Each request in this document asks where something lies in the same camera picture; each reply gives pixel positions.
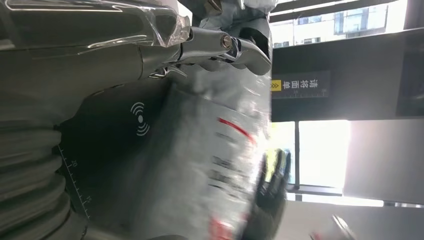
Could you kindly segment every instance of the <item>wireless charging symbol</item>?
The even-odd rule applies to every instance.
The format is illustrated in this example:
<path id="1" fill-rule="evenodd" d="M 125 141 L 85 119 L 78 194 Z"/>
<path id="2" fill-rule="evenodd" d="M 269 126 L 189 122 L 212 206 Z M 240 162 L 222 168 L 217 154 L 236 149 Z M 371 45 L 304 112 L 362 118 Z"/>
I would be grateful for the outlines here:
<path id="1" fill-rule="evenodd" d="M 150 126 L 145 122 L 143 118 L 143 110 L 145 109 L 145 104 L 142 102 L 136 102 L 131 107 L 131 113 L 137 116 L 138 127 L 137 127 L 137 136 L 144 136 L 149 132 Z"/>

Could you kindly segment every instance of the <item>sign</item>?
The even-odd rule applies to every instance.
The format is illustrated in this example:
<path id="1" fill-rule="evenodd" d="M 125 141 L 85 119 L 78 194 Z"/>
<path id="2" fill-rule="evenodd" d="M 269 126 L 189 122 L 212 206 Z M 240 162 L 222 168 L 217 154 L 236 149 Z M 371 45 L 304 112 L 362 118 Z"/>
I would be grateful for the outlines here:
<path id="1" fill-rule="evenodd" d="M 271 83 L 273 99 L 326 98 L 330 90 L 330 71 L 275 74 Z"/>
<path id="2" fill-rule="evenodd" d="M 271 92 L 281 91 L 281 80 L 272 80 L 271 82 Z"/>

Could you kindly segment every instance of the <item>dark panel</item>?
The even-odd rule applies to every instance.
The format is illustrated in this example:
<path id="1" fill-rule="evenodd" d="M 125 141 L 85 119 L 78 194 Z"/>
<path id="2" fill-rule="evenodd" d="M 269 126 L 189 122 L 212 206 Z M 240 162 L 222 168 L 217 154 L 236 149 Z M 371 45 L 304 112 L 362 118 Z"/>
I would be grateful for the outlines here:
<path id="1" fill-rule="evenodd" d="M 408 0 L 404 29 L 424 27 L 424 2 Z"/>
<path id="2" fill-rule="evenodd" d="M 39 115 L 37 108 L 48 109 L 58 124 L 71 118 L 88 95 L 136 81 L 144 70 L 139 48 L 132 44 L 80 55 L 34 57 L 55 49 L 1 51 L 0 99 L 8 105 L 37 106 L 28 109 L 32 116 Z"/>
<path id="3" fill-rule="evenodd" d="M 396 117 L 406 35 L 403 33 L 275 49 L 272 75 L 330 71 L 329 96 L 273 99 L 272 121 Z"/>
<path id="4" fill-rule="evenodd" d="M 146 78 L 106 89 L 87 97 L 60 126 L 66 189 L 75 211 L 92 223 L 118 233 L 130 230 L 140 186 L 129 183 L 144 177 L 148 162 L 142 156 L 170 84 Z"/>
<path id="5" fill-rule="evenodd" d="M 148 27 L 140 20 L 142 17 L 132 14 L 18 11 L 11 18 L 25 46 L 32 48 L 88 45 L 140 34 L 149 36 Z"/>
<path id="6" fill-rule="evenodd" d="M 397 115 L 409 118 L 424 116 L 424 36 L 406 37 L 403 70 L 399 87 Z"/>

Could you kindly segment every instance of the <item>bolt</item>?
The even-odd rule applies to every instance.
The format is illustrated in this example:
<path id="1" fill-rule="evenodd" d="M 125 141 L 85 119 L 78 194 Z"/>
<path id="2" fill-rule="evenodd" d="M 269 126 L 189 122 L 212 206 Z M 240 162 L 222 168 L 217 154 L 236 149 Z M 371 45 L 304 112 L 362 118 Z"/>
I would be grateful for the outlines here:
<path id="1" fill-rule="evenodd" d="M 221 46 L 225 49 L 230 48 L 233 45 L 233 41 L 231 40 L 231 37 L 229 35 L 224 35 L 221 38 Z"/>

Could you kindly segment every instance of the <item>bright light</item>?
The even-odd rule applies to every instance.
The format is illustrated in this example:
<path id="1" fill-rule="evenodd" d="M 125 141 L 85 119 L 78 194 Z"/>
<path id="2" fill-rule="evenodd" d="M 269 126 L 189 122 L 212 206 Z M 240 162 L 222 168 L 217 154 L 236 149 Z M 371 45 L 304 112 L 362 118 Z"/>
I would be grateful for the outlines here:
<path id="1" fill-rule="evenodd" d="M 408 0 L 398 0 L 388 5 L 386 33 L 397 33 L 404 29 Z"/>
<path id="2" fill-rule="evenodd" d="M 333 6 L 333 5 L 336 5 L 336 4 L 344 4 L 344 3 L 355 2 L 355 1 L 358 1 L 358 0 L 333 1 L 333 2 L 327 2 L 327 3 L 312 5 L 312 6 L 304 6 L 304 7 L 299 7 L 299 8 L 295 8 L 295 9 L 273 12 L 273 13 L 270 13 L 269 15 L 274 16 L 274 15 L 282 15 L 282 14 L 288 14 L 288 13 L 296 13 L 296 12 L 306 11 L 306 10 L 310 10 L 310 9 L 325 8 L 325 7 Z"/>
<path id="3" fill-rule="evenodd" d="M 361 207 L 383 207 L 382 200 L 347 197 L 347 196 L 322 196 L 322 195 L 302 195 L 302 202 L 322 203 L 346 206 L 361 206 Z"/>
<path id="4" fill-rule="evenodd" d="M 347 120 L 301 121 L 299 133 L 300 183 L 343 188 L 351 123 Z"/>

